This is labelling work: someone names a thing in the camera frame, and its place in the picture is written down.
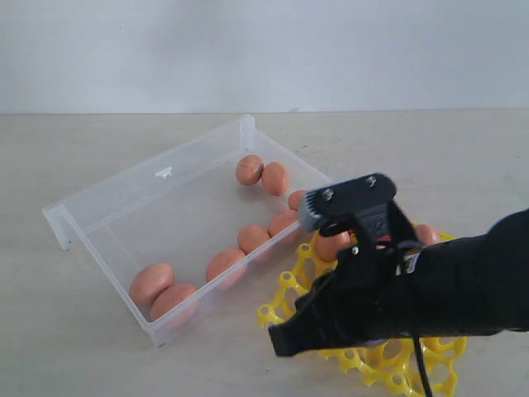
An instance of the white wall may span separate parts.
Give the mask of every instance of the white wall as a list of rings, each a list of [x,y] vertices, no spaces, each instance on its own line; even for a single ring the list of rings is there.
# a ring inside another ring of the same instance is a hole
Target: white wall
[[[529,106],[526,0],[0,6],[0,112]]]

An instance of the transparent plastic container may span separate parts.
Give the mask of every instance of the transparent plastic container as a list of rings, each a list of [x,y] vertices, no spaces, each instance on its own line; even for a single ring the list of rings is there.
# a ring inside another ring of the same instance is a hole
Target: transparent plastic container
[[[270,196],[260,183],[246,187],[236,181],[236,164],[250,153],[261,156],[265,164],[285,164],[291,185],[284,196]],[[250,222],[268,226],[277,212],[288,208],[287,198],[294,190],[329,182],[259,132],[255,119],[247,115],[73,194],[45,208],[43,214],[64,250],[76,237],[83,242],[138,323],[160,346],[222,301],[230,290],[223,291],[219,284],[232,273],[243,266],[248,270],[263,266],[255,258],[268,250],[272,252],[268,262],[286,251],[294,253],[299,243],[286,246],[281,242],[298,232],[296,222],[206,283],[208,262],[219,251],[236,246],[241,227]],[[171,264],[176,282],[196,285],[198,291],[151,322],[148,312],[136,307],[127,291],[137,273],[156,262]],[[250,283],[256,275],[259,271],[247,271],[240,283]]]

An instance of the black cable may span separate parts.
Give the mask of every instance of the black cable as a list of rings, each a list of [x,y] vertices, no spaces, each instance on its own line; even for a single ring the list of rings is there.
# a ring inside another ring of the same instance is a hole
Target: black cable
[[[421,341],[418,335],[412,336],[413,348],[415,349],[415,358],[417,360],[417,368],[419,369],[419,375],[421,376],[422,388],[424,389],[424,395],[426,397],[433,397],[433,393],[430,387],[430,381],[428,380],[427,368],[424,364],[424,356],[422,355]]]
[[[406,273],[406,269],[404,268],[404,252],[401,250],[396,250],[397,256],[398,256],[398,267],[400,268],[403,275]],[[421,340],[419,339],[419,332],[418,332],[418,326],[417,326],[417,318],[415,317],[415,307],[413,305],[414,299],[417,296],[415,284],[413,283],[413,278],[409,275],[405,275],[407,277],[407,284],[408,284],[408,316],[410,318],[410,336],[413,340],[413,349],[415,351],[415,358],[417,361],[417,369],[419,370],[419,376],[421,377],[421,383],[422,388],[424,389],[424,395],[426,397],[433,397],[433,392],[431,391],[430,387],[430,381],[428,380],[428,374],[427,374],[427,368],[424,363],[424,356],[422,355],[422,346],[421,346]]]

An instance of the table surface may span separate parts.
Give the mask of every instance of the table surface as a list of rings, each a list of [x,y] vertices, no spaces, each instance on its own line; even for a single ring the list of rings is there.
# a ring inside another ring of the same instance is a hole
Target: table surface
[[[84,246],[60,250],[43,207],[237,117],[0,117],[2,395],[388,395],[312,353],[276,358],[256,297],[222,305],[155,349]],[[485,232],[529,202],[529,110],[256,119],[333,178],[387,173],[410,218],[457,236]],[[525,334],[471,338],[456,395],[526,395],[528,362]]]

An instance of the metal bolt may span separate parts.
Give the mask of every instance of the metal bolt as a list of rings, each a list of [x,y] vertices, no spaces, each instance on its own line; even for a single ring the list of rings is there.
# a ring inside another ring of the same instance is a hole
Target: metal bolt
[[[325,201],[331,201],[332,195],[334,194],[334,192],[332,191],[332,189],[327,188],[327,189],[323,190],[322,194],[323,194],[323,199]]]
[[[377,183],[377,179],[375,176],[371,175],[365,180],[365,183],[369,185],[369,188],[372,189],[374,187],[374,184]]]

